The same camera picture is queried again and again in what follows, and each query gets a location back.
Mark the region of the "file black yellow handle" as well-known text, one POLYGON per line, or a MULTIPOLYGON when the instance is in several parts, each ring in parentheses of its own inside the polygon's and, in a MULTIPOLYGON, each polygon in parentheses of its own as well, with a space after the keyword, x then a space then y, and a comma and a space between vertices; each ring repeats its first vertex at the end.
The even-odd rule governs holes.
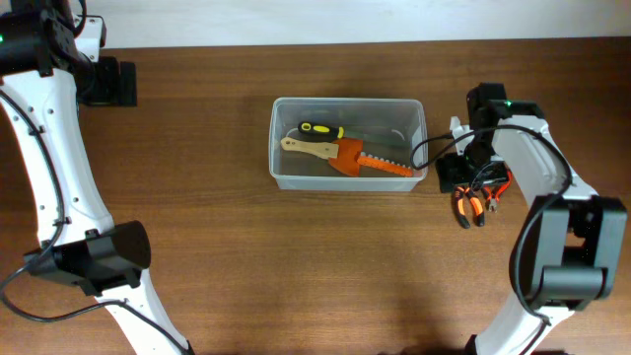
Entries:
POLYGON ((323 137, 328 140, 351 138, 392 147, 409 146, 409 144, 403 138, 401 138, 400 136, 395 136, 391 132, 389 134, 365 133, 358 130, 350 129, 348 126, 331 126, 310 121, 300 121, 298 124, 298 130, 302 134, 314 137, 323 137))

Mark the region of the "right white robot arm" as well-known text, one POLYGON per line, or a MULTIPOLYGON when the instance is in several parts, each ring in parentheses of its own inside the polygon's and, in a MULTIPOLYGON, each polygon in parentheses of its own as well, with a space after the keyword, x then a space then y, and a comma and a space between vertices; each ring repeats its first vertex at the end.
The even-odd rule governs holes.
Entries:
POLYGON ((452 118, 452 141, 436 161, 441 192, 453 196, 459 222, 471 198, 481 224, 501 187, 513 182, 528 212, 511 251, 509 297, 464 351, 530 354, 557 324, 610 295, 627 210, 572 169, 536 103, 509 99, 497 83, 474 87, 466 103, 469 122, 452 118))

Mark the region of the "small red cutting pliers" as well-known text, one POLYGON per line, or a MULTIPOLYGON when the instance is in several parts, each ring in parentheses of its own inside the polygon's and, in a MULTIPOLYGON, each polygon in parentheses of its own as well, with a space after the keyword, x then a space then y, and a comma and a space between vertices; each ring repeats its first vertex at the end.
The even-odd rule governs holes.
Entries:
POLYGON ((508 180, 503 184, 497 185, 493 188, 488 186, 483 186, 481 188, 482 194, 485 198, 485 207, 488 211, 497 211, 500 197, 510 187, 513 181, 513 174, 510 170, 507 170, 507 176, 508 180))

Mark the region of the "orange screwdriver bit holder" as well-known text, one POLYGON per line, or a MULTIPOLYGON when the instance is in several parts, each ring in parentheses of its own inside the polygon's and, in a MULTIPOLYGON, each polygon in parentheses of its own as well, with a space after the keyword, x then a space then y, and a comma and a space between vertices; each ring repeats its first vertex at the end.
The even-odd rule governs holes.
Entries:
POLYGON ((365 152, 360 153, 357 163, 363 167, 380 170, 405 178, 411 178, 414 175, 413 170, 410 167, 373 155, 367 155, 365 152))

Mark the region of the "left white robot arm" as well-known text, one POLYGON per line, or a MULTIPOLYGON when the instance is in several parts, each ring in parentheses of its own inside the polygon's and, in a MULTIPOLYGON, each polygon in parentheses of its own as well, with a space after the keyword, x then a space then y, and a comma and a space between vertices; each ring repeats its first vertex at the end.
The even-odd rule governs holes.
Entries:
POLYGON ((66 1, 11 0, 1 17, 1 107, 35 200, 37 240, 25 273, 77 287, 110 312, 138 354, 189 354, 150 276, 148 234, 115 224, 96 186, 79 110, 135 107, 132 62, 101 55, 105 21, 66 1))

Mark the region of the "orange scraper wooden handle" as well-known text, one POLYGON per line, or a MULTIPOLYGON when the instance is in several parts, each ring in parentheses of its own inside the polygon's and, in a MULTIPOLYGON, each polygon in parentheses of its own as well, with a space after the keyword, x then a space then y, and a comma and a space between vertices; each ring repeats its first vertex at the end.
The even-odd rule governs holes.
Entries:
POLYGON ((285 151, 311 154, 328 163, 340 173, 351 178, 360 175, 358 159, 363 151, 364 142, 358 139, 341 138, 327 142, 305 142, 290 137, 281 140, 281 147, 285 151))

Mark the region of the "clear plastic container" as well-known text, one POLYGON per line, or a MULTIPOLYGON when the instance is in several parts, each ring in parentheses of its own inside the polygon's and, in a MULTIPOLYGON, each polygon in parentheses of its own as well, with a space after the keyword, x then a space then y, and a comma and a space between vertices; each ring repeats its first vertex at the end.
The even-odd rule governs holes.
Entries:
POLYGON ((402 143, 394 147, 366 140, 363 151, 375 158, 406 167, 428 160, 426 147, 414 148, 428 138, 424 108, 417 100, 283 97, 272 106, 268 143, 269 171, 281 189, 408 192, 428 173, 423 169, 402 177, 363 167, 358 177, 349 177, 326 160, 283 149, 281 140, 285 137, 310 139, 299 131, 304 121, 342 126, 402 143))

